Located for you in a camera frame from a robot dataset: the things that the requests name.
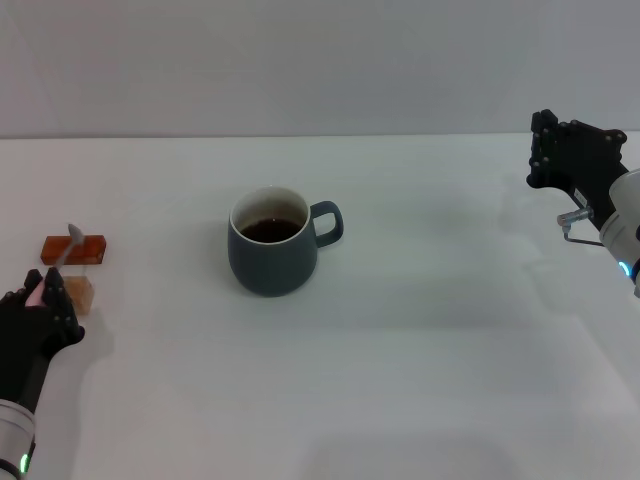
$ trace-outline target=mug handle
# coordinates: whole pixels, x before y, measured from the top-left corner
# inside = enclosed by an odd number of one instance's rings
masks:
[[[315,205],[311,205],[312,221],[314,218],[321,217],[322,215],[326,215],[328,213],[333,213],[333,216],[336,219],[336,226],[333,227],[333,230],[331,230],[330,232],[324,233],[316,237],[316,244],[318,245],[318,248],[326,247],[327,245],[336,243],[338,240],[342,238],[342,234],[344,233],[344,224],[342,223],[342,214],[340,213],[340,209],[335,203],[325,201],[325,202],[316,203]]]

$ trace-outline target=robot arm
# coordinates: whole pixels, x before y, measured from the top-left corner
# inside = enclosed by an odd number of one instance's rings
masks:
[[[44,279],[44,306],[25,306],[40,282],[40,273],[31,270],[24,288],[0,299],[0,480],[21,480],[29,469],[49,362],[84,337],[56,268]]]
[[[588,219],[600,241],[622,271],[637,285],[640,272],[640,171],[629,172],[620,153],[627,136],[572,120],[558,123],[550,110],[535,113],[527,183],[532,188],[557,188],[579,210],[558,217],[565,239],[571,224]],[[640,288],[636,286],[636,295]]]

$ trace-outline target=green indicator light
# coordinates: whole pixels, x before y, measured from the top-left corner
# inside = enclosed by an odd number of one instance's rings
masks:
[[[28,469],[29,469],[29,455],[25,453],[22,456],[22,459],[20,460],[20,473],[27,473]]]

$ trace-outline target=wooden block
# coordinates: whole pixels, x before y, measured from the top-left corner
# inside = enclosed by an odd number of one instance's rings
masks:
[[[84,276],[62,277],[64,288],[71,297],[76,315],[88,315],[93,302],[93,285]]]
[[[55,265],[64,249],[71,244],[71,237],[47,237],[40,258],[45,265]],[[98,265],[102,263],[107,241],[102,235],[87,235],[84,245],[78,245],[64,262],[65,265]]]

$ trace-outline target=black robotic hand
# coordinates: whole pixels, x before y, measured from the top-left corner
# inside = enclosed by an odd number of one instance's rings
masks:
[[[84,337],[84,328],[78,325],[71,298],[55,267],[44,279],[39,305],[25,305],[42,281],[40,272],[31,270],[24,288],[7,292],[0,299],[0,400],[32,413],[53,356]]]

